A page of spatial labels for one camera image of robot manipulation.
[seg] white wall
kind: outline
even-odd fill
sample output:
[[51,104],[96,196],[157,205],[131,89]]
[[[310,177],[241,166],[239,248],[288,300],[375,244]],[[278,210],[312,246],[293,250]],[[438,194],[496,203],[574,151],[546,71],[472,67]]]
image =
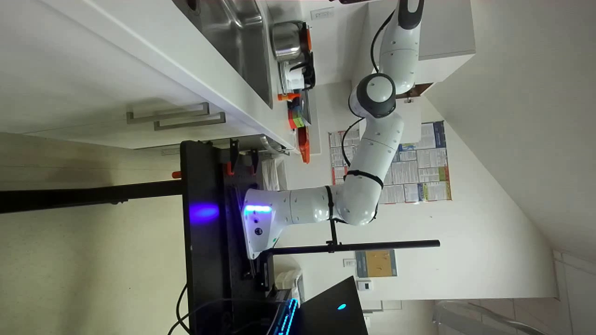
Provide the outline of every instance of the white wall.
[[[317,88],[316,104],[323,134],[345,129],[349,88]],[[442,119],[422,101],[424,119]],[[399,277],[377,279],[373,298],[384,300],[463,300],[463,298],[548,298],[558,294],[550,246],[504,192],[478,156],[448,125],[453,177],[451,203],[381,207],[368,227],[340,227],[343,242],[383,242],[440,238],[440,250],[399,251]],[[291,188],[330,183],[327,136],[323,155],[310,166],[288,164]],[[302,225],[288,231],[282,244],[323,244],[329,225]],[[306,290],[316,294],[353,276],[343,268],[351,253],[299,257],[306,272]]]
[[[168,181],[178,166],[155,151],[0,134],[0,190]],[[155,197],[3,214],[0,333],[168,333],[187,281],[181,207]]]
[[373,313],[371,335],[437,335],[438,326],[433,322],[435,302],[397,302],[397,309]]
[[556,253],[558,300],[483,300],[483,307],[507,318],[520,320],[546,335],[596,333],[596,263],[569,253]]

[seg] poster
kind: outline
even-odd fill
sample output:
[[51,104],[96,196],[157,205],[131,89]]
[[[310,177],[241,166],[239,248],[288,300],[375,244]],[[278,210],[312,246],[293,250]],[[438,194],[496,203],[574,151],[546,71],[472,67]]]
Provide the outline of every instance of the poster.
[[[343,184],[347,173],[342,136],[343,132],[330,132],[334,184]],[[345,142],[349,160],[355,158],[358,143],[360,129],[355,127]],[[420,143],[399,145],[384,183],[383,205],[451,201],[446,123],[424,123]]]
[[358,277],[397,277],[394,250],[356,251]]

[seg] black cable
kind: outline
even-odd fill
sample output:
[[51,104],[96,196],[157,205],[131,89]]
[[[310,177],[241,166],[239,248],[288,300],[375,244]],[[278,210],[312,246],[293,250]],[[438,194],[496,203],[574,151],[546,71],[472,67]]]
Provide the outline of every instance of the black cable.
[[226,303],[226,302],[273,303],[273,302],[263,302],[263,300],[241,300],[241,298],[221,298],[221,300],[213,300],[213,302],[202,303],[200,307],[196,307],[196,309],[193,309],[191,313],[187,313],[181,320],[178,320],[178,322],[170,328],[168,335],[172,335],[172,333],[176,331],[176,328],[180,328],[187,318],[194,317],[194,315],[200,313],[202,309],[211,307],[211,305],[215,305],[215,303]]
[[371,43],[371,63],[373,63],[375,73],[381,73],[377,60],[375,60],[377,39],[379,39],[381,32],[384,32],[384,28],[390,24],[394,15],[396,15],[396,11],[392,11],[392,15],[381,24],[381,28],[377,30],[373,43]]
[[347,166],[353,166],[353,162],[349,160],[349,155],[347,155],[347,134],[360,123],[364,121],[364,117],[356,119],[342,136],[342,156],[343,156],[343,162]]
[[185,331],[191,333],[191,328],[183,322],[183,315],[181,315],[181,303],[183,303],[183,298],[185,298],[187,290],[189,290],[189,283],[183,287],[180,302],[176,303],[176,318],[185,328]]

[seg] red object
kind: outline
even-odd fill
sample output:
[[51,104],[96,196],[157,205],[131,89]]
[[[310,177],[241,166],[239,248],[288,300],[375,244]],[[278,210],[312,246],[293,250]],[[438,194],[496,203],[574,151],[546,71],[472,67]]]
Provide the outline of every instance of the red object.
[[312,162],[312,142],[310,142],[308,129],[299,129],[299,149],[301,149],[302,162],[310,164]]
[[295,101],[295,99],[299,99],[301,97],[301,93],[297,93],[297,91],[293,91],[293,93],[280,93],[278,95],[278,101]]
[[232,162],[226,164],[226,175],[228,175],[228,177],[234,177],[234,175],[235,175],[235,169],[232,168]]

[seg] white machine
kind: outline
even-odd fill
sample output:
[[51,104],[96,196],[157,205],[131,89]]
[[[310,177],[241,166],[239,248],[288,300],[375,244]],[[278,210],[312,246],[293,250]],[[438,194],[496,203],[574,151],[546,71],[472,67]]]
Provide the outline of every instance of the white machine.
[[[401,143],[405,123],[396,112],[396,95],[414,88],[425,0],[399,0],[373,39],[375,73],[351,95],[351,110],[368,121],[345,184],[306,190],[250,190],[245,197],[243,229],[250,259],[275,248],[288,225],[342,222],[368,225],[377,214],[384,179]],[[379,60],[373,50],[384,32]]]

